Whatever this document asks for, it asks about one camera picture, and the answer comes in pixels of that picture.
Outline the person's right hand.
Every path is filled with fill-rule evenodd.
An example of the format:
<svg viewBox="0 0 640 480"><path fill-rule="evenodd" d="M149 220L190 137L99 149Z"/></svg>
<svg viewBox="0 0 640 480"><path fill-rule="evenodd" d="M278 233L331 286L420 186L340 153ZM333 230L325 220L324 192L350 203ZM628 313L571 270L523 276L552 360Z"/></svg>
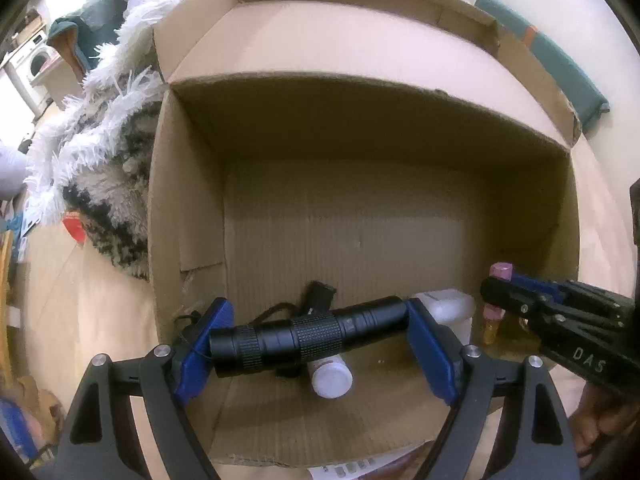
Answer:
<svg viewBox="0 0 640 480"><path fill-rule="evenodd" d="M596 456L594 447L604 437L626 434L639 418L639 402L627 400L587 382L578 407L570 415L578 465L584 469Z"/></svg>

